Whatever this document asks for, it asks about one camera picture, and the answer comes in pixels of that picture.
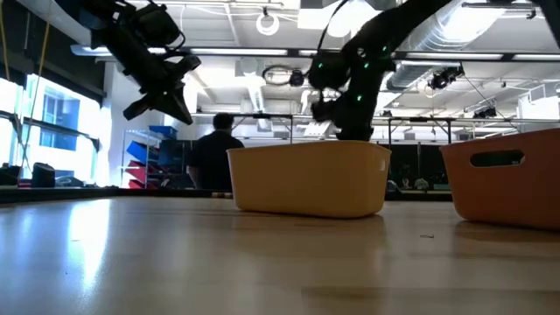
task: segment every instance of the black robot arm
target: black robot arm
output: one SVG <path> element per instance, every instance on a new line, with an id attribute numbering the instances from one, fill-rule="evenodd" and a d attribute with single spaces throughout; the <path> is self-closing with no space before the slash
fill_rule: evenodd
<path id="1" fill-rule="evenodd" d="M 313 118 L 331 120 L 341 132 L 340 140 L 369 141 L 384 74 L 395 71 L 391 53 L 426 18 L 451 0 L 409 0 L 367 21 L 340 52 L 319 51 L 311 63 L 310 84 L 318 89 L 339 89 L 350 80 L 348 90 L 335 101 L 311 106 Z"/>
<path id="2" fill-rule="evenodd" d="M 186 108 L 182 82 L 185 74 L 200 65 L 191 54 L 177 50 L 185 35 L 166 12 L 151 0 L 141 9 L 123 0 L 55 0 L 78 23 L 91 31 L 91 46 L 105 45 L 140 86 L 143 97 L 124 110 L 130 120 L 146 110 L 158 110 L 181 122 L 193 119 Z M 181 43 L 171 46 L 177 39 Z M 152 53 L 156 47 L 162 53 Z M 182 57 L 178 63 L 167 61 Z"/>

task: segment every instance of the bin handle cutout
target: bin handle cutout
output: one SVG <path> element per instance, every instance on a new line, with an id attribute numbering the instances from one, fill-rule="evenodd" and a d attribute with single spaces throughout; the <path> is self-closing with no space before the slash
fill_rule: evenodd
<path id="1" fill-rule="evenodd" d="M 498 150 L 471 156 L 471 165 L 474 167 L 517 166 L 524 161 L 525 154 L 520 150 Z"/>

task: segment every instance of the man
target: man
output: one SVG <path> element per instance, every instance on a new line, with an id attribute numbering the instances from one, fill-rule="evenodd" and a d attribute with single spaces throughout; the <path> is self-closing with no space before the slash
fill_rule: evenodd
<path id="1" fill-rule="evenodd" d="M 227 151 L 243 148 L 243 143 L 231 136 L 233 124 L 230 114 L 217 114 L 213 118 L 214 132 L 194 145 L 188 171 L 197 189 L 231 192 Z"/>

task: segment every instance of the wooden table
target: wooden table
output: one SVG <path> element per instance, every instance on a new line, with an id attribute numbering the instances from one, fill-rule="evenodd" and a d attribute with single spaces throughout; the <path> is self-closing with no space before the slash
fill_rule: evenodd
<path id="1" fill-rule="evenodd" d="M 558 314 L 560 234 L 466 223 L 451 203 L 363 220 L 232 200 L 0 208 L 0 314 Z"/>

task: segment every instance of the tan plastic bin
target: tan plastic bin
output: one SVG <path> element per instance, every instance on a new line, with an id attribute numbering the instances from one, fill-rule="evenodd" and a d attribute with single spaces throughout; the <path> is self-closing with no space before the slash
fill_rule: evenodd
<path id="1" fill-rule="evenodd" d="M 228 151 L 243 211 L 358 218 L 382 209 L 390 150 L 320 142 Z"/>
<path id="2" fill-rule="evenodd" d="M 559 143 L 560 129 L 548 129 L 442 147 L 457 213 L 469 221 L 560 229 Z M 485 156 L 493 162 L 480 166 Z"/>

